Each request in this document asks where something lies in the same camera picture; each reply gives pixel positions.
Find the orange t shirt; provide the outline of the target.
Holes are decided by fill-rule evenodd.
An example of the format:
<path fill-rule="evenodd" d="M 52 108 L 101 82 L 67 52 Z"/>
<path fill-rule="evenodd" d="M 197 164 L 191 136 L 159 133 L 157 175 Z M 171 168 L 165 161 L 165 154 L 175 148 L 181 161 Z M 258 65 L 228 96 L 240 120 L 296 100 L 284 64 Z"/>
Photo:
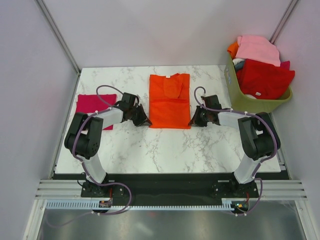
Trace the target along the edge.
<path fill-rule="evenodd" d="M 149 76 L 149 119 L 153 129 L 190 129 L 190 75 Z"/>

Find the magenta t shirt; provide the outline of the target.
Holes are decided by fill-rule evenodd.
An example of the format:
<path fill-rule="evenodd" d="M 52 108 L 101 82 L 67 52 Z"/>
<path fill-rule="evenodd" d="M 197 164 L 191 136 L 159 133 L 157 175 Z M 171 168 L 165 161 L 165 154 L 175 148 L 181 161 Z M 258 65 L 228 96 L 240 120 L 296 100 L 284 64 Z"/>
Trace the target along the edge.
<path fill-rule="evenodd" d="M 102 94 L 101 98 L 111 105 L 114 105 L 117 100 L 116 94 Z M 76 113 L 92 114 L 95 111 L 102 111 L 108 106 L 103 103 L 96 94 L 79 94 L 76 102 Z"/>

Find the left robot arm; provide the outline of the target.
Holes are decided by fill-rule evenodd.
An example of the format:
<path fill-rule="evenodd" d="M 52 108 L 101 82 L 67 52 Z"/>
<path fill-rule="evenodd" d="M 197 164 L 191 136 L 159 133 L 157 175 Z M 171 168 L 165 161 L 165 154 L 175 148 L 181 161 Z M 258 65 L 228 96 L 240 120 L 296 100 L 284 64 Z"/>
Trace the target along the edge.
<path fill-rule="evenodd" d="M 110 185 L 106 182 L 107 173 L 98 155 L 103 129 L 126 121 L 132 121 L 136 127 L 152 125 L 139 97 L 127 92 L 107 109 L 90 114 L 75 113 L 65 136 L 64 147 L 80 161 L 86 179 L 93 183 L 92 191 L 99 197 L 106 196 L 110 191 Z"/>

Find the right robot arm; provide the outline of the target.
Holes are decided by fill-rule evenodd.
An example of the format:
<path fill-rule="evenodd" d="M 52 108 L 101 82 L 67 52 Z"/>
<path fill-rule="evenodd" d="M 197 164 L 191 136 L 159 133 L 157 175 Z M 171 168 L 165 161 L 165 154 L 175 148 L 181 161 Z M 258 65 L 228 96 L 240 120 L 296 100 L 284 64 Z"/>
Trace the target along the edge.
<path fill-rule="evenodd" d="M 231 127 L 239 131 L 243 157 L 228 182 L 214 190 L 230 196 L 256 196 L 255 177 L 263 162 L 273 158 L 281 146 L 277 131 L 268 113 L 248 113 L 222 108 L 217 95 L 202 96 L 189 122 L 192 127 L 207 127 L 208 123 Z"/>

